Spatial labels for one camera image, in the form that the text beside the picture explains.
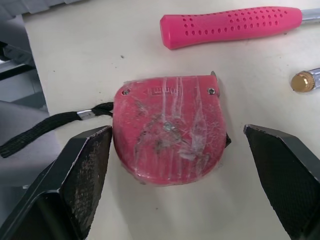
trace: scratched plastic surface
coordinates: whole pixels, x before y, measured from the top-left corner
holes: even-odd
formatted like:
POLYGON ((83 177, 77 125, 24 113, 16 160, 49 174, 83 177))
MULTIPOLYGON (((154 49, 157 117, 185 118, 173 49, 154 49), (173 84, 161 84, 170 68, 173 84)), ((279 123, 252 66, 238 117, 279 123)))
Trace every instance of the scratched plastic surface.
POLYGON ((226 146, 216 77, 126 83, 115 95, 113 136, 123 166, 140 182, 197 181, 217 165, 226 146))
POLYGON ((164 15, 160 21, 163 44, 169 49, 189 45, 261 38, 297 28, 301 10, 265 6, 198 15, 164 15))

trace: gold screwdriver tip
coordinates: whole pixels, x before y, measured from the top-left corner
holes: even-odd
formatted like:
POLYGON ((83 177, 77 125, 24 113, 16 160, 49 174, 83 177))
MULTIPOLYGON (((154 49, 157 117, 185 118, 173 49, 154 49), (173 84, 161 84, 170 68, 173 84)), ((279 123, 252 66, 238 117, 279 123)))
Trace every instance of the gold screwdriver tip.
POLYGON ((302 71, 292 78, 291 87, 295 92, 307 93, 314 89, 315 79, 311 73, 302 71))

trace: white table surface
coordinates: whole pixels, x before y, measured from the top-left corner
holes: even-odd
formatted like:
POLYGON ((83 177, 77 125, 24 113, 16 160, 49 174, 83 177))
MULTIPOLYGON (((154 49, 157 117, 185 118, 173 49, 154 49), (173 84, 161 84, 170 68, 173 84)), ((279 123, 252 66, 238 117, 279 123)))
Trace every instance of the white table surface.
MULTIPOLYGON (((287 35, 168 50, 164 14, 238 8, 319 8, 319 0, 84 0, 24 17, 50 114, 112 101, 125 81, 159 76, 220 78, 221 105, 232 144, 223 166, 192 184, 141 185, 111 149, 90 240, 289 240, 261 187, 245 124, 299 137, 320 157, 320 91, 297 94, 291 77, 320 67, 320 25, 287 35)), ((61 127, 64 145, 108 116, 61 127)))

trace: pink handle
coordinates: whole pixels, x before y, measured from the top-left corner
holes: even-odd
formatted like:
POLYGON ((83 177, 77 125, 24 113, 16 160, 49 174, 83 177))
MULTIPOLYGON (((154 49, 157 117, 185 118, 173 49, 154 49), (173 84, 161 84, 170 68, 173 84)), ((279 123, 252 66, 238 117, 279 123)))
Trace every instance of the pink handle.
POLYGON ((177 49, 276 35, 297 28, 301 23, 301 10, 269 6, 200 15, 164 15, 160 27, 163 44, 177 49))

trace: screwdriver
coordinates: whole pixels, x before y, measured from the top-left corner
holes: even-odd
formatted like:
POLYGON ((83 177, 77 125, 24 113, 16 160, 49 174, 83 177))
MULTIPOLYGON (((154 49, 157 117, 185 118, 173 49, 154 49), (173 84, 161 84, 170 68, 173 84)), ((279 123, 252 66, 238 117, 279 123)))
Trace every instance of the screwdriver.
POLYGON ((164 15, 160 20, 168 49, 190 45, 268 37, 306 23, 320 23, 320 8, 265 6, 198 15, 164 15))
POLYGON ((320 88, 320 68, 299 72, 292 78, 291 87, 298 93, 307 93, 320 88))

